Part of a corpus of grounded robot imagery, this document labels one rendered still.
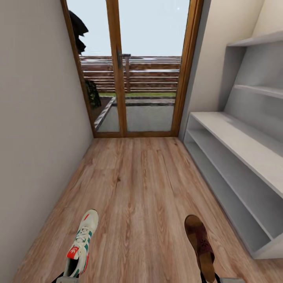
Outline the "gym shoe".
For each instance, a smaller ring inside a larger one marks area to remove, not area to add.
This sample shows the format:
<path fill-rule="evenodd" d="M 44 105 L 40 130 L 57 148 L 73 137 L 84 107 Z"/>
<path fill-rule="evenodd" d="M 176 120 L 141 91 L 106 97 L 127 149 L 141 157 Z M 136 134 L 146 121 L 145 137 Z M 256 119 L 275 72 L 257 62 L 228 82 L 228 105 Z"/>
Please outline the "gym shoe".
<path fill-rule="evenodd" d="M 75 241 L 67 253 L 67 262 L 63 276 L 77 277 L 85 272 L 89 258 L 89 242 L 99 221 L 97 210 L 88 210 L 81 220 Z"/>

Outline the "sandal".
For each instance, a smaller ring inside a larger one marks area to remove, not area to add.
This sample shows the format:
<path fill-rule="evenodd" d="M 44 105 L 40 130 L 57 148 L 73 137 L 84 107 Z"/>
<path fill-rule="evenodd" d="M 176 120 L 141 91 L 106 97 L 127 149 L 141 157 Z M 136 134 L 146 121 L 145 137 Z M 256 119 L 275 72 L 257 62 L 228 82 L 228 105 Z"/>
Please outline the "sandal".
<path fill-rule="evenodd" d="M 207 231 L 202 221 L 195 215 L 188 215 L 184 222 L 185 232 L 195 250 L 198 267 L 208 283 L 215 280 L 213 249 L 209 243 Z"/>

